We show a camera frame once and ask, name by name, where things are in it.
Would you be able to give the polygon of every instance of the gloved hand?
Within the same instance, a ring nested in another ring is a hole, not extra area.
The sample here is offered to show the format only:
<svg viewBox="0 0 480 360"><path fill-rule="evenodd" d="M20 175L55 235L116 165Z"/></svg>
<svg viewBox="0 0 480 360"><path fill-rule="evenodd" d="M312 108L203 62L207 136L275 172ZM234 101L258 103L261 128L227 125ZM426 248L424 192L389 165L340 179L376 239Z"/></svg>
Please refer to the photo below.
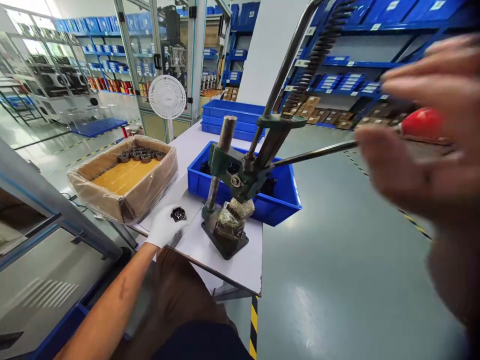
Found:
<svg viewBox="0 0 480 360"><path fill-rule="evenodd" d="M146 243L160 249L172 243L175 234L187 226L186 220L175 222L171 217L173 209L179 207L180 205L168 205L155 216Z"/></svg>

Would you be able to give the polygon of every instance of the metal rod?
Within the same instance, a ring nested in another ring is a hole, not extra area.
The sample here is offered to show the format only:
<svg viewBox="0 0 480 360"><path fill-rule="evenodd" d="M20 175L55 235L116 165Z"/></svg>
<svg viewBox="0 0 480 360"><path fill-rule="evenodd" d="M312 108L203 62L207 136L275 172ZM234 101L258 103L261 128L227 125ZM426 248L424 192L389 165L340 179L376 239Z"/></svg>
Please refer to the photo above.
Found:
<svg viewBox="0 0 480 360"><path fill-rule="evenodd" d="M220 140L218 141L218 149L227 152L232 144L234 138L235 127L237 126L236 116L225 116L223 118L223 125L221 126ZM216 176L211 177L210 190L205 202L205 207L212 211L215 207L215 200L217 199L217 192L219 191L220 178Z"/></svg>
<svg viewBox="0 0 480 360"><path fill-rule="evenodd" d="M330 155L330 154L338 153L338 152L345 151L345 150L348 150L348 149L353 149L353 148L356 148L357 146L358 146L358 144L355 140L346 141L346 142L342 142L342 143L332 145L332 146L329 146L329 147L324 147L320 150L314 150L314 151L306 152L306 153L303 153L303 154L300 154L300 155L297 155L297 156L292 156L292 157L274 162L274 163L271 164L271 166L272 167L279 167L279 166L284 166L284 165L295 164L295 163L299 163L299 162L302 162L302 161L305 161L305 160L319 158L319 157L324 156L324 155Z"/></svg>
<svg viewBox="0 0 480 360"><path fill-rule="evenodd" d="M288 46L288 50L286 51L286 55L283 58L283 63L281 64L280 71L278 72L275 83L273 84L273 87L271 89L270 97L268 98L265 106L265 111L263 112L264 118L270 118L270 113L274 108L275 101L277 101L277 98L279 97L280 91L282 90L282 85L284 84L285 78L287 77L290 67L292 65L292 61L297 54L297 48L299 47L300 42L304 37L307 26L310 24L310 19L314 15L314 12L318 8L319 4L323 3L324 1L326 0L311 0L310 3L307 5L305 11L301 15L300 21L298 22L295 32L293 33L293 36L291 38L290 45Z"/></svg>

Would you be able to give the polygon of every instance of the grey floor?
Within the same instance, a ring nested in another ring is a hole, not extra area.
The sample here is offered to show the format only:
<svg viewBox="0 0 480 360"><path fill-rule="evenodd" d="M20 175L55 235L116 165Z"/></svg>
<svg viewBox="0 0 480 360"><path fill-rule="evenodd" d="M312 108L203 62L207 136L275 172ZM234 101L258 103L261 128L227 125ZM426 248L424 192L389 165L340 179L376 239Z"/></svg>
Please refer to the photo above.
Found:
<svg viewBox="0 0 480 360"><path fill-rule="evenodd" d="M14 148L63 131L41 120L28 128L0 112L0 136L11 139ZM60 192L72 195L66 171L78 163L68 165L121 137L120 130L88 141L68 134L18 153ZM290 133L278 156L351 137L307 125ZM368 171L359 155L350 156ZM429 280L427 238L375 193L343 153L296 164L294 171L303 210L277 227L263 228L258 359L456 359L465 346L463 328ZM93 219L90 211L85 215L122 244L107 223ZM415 220L433 234L428 222ZM225 305L248 349L251 300Z"/></svg>

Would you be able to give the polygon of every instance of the white fan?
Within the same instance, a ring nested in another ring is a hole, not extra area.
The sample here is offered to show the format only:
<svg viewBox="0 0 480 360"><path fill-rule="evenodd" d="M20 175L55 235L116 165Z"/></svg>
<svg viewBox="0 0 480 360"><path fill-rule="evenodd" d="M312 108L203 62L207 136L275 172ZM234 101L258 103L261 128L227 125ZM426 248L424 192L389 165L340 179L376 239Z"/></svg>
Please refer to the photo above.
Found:
<svg viewBox="0 0 480 360"><path fill-rule="evenodd" d="M168 135L172 141L174 139L172 120L184 112L187 104L187 95L182 83L173 76L160 75L151 82L148 99L155 114L168 121Z"/></svg>

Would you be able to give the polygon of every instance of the workbench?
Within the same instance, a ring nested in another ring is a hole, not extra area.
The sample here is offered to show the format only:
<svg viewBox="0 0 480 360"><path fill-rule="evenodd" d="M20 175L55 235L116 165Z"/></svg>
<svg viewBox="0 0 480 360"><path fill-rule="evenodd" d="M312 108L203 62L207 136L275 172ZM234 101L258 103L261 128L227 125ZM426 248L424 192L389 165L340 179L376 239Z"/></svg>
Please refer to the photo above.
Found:
<svg viewBox="0 0 480 360"><path fill-rule="evenodd" d="M187 227L182 237L170 247L184 256L200 274L215 300L239 299L260 296L262 290L262 244L263 224L248 219L245 232L249 243L230 260L225 260L217 251L208 235L201 228L203 199L188 191L187 168L210 141L218 141L219 135L201 130L200 121L178 138L169 143L176 149L178 174L160 202L142 221L130 224L130 229L139 233L135 240L121 224L112 222L113 227L129 245L138 250L148 237L156 214L168 205L178 204L186 212ZM248 149L250 142L233 139L231 146Z"/></svg>

